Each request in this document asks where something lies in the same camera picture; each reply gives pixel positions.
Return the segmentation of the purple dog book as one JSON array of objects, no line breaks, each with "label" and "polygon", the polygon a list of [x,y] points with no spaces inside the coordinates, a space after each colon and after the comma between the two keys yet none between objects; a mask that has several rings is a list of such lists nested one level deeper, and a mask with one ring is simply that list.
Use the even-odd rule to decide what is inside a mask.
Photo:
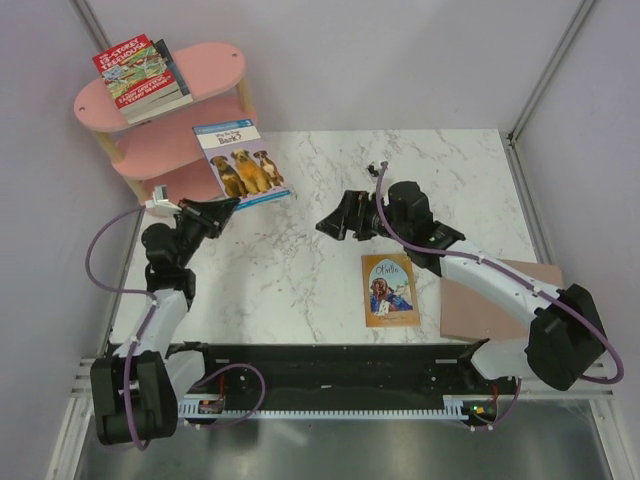
[{"label": "purple dog book", "polygon": [[193,132],[224,196],[239,200],[238,210],[291,193],[252,119],[194,126]]}]

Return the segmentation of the Othello orange book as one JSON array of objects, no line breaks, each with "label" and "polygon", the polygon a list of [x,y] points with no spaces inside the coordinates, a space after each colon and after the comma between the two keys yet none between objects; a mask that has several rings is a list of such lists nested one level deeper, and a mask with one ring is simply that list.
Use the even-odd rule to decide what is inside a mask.
[{"label": "Othello orange book", "polygon": [[419,306],[409,257],[401,253],[363,255],[361,264],[366,326],[419,326]]}]

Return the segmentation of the Nineteen Eighty-Four blue book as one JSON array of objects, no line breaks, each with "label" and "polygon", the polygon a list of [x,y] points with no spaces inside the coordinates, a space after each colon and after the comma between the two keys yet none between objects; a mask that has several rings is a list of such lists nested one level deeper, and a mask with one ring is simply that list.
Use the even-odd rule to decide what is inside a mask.
[{"label": "Nineteen Eighty-Four blue book", "polygon": [[172,100],[171,102],[167,102],[163,105],[158,105],[145,113],[129,116],[127,118],[127,123],[129,125],[133,125],[140,122],[145,122],[157,116],[182,108],[192,102],[193,102],[193,98],[191,94],[184,95],[178,99]]}]

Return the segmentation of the red Treehouse book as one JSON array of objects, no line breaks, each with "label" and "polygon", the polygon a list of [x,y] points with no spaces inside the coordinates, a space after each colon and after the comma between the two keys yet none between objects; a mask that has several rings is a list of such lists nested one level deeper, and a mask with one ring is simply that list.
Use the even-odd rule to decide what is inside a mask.
[{"label": "red Treehouse book", "polygon": [[154,90],[171,82],[160,54],[145,34],[94,56],[93,63],[123,115],[153,100]]}]

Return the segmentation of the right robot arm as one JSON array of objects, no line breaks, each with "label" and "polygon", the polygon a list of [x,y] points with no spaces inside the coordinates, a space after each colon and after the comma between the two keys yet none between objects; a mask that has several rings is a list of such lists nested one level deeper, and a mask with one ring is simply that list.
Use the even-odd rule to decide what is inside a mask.
[{"label": "right robot arm", "polygon": [[417,183],[393,184],[386,197],[347,190],[337,208],[320,220],[319,232],[342,241],[376,236],[400,243],[417,267],[464,285],[512,315],[527,329],[520,340],[482,339],[464,356],[458,381],[477,394],[494,379],[532,374],[566,391],[605,352],[606,335],[591,293],[535,281],[491,258],[454,228],[434,219]]}]

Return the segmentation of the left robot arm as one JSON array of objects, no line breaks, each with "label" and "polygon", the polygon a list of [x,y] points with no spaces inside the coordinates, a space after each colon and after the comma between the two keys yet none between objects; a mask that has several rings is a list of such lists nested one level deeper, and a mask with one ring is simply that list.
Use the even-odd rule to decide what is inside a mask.
[{"label": "left robot arm", "polygon": [[179,402],[189,390],[208,393],[218,385],[220,371],[203,353],[171,353],[169,347],[196,294],[196,275],[188,264],[204,239],[221,235],[239,202],[183,199],[172,208],[173,226],[156,222],[143,231],[145,308],[127,339],[90,370],[102,444],[131,443],[143,450],[152,440],[173,435]]}]

